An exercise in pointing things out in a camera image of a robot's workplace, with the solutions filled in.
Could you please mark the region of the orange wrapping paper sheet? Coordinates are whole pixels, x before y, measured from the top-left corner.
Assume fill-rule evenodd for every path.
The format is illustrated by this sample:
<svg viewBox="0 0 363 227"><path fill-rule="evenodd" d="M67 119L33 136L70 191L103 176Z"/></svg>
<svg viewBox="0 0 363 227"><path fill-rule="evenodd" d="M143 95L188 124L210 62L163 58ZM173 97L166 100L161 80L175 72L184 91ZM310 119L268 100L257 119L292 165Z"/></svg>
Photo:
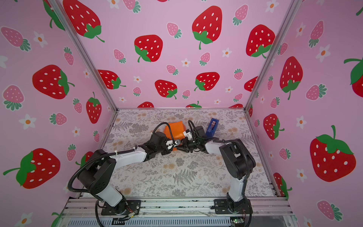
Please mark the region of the orange wrapping paper sheet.
<svg viewBox="0 0 363 227"><path fill-rule="evenodd" d="M184 139L183 132L186 131L186 127L184 126L183 122L176 122L176 123L168 123L164 129L164 134L166 135L166 140L177 140L177 139Z"/></svg>

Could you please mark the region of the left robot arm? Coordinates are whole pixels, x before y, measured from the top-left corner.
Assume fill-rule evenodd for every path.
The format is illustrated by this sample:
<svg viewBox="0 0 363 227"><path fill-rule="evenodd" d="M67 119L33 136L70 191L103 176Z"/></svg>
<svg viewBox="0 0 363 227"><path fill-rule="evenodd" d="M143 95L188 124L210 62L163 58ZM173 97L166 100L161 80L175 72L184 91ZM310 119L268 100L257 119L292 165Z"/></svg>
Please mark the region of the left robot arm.
<svg viewBox="0 0 363 227"><path fill-rule="evenodd" d="M128 204L122 193L110 183L114 170L130 164L149 161L159 153L169 154L180 144L180 140L170 140L164 133L155 132L149 141L127 151L107 153L100 149L75 173L74 178L84 185L86 193L104 202L115 213L120 214L127 209Z"/></svg>

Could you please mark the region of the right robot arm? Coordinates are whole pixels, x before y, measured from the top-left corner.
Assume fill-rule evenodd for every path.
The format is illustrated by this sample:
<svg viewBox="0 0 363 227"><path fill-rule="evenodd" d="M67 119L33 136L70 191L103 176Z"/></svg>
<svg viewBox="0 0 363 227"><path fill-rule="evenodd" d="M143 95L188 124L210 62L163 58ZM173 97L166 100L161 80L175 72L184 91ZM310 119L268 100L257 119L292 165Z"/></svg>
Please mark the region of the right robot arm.
<svg viewBox="0 0 363 227"><path fill-rule="evenodd" d="M186 153L204 152L206 154L220 155L231 175L231 186L227 193L227 205L236 212L244 205L249 205L245 195L248 178L256 166L256 161L240 139L221 140L216 137L207 137L200 134L204 129L186 130L182 134L184 139L177 147Z"/></svg>

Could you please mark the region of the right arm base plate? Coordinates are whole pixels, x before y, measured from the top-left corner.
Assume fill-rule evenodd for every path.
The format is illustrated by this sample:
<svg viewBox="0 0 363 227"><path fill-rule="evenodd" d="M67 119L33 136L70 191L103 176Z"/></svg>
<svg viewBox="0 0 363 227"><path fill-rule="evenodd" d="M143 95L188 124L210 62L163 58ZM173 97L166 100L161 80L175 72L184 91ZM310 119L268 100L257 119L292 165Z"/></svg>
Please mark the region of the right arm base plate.
<svg viewBox="0 0 363 227"><path fill-rule="evenodd" d="M211 209L216 214L253 214L251 203L246 199L238 202L228 199L215 199Z"/></svg>

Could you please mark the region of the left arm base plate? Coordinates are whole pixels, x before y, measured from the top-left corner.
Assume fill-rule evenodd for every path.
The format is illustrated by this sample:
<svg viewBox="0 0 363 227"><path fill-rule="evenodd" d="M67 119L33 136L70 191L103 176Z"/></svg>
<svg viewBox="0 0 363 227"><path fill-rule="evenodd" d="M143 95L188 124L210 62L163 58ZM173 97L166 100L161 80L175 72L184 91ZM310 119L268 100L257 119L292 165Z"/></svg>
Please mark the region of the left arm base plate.
<svg viewBox="0 0 363 227"><path fill-rule="evenodd" d="M102 216L132 216L138 215L141 207L141 200L121 200L116 206L112 207L107 202L104 203Z"/></svg>

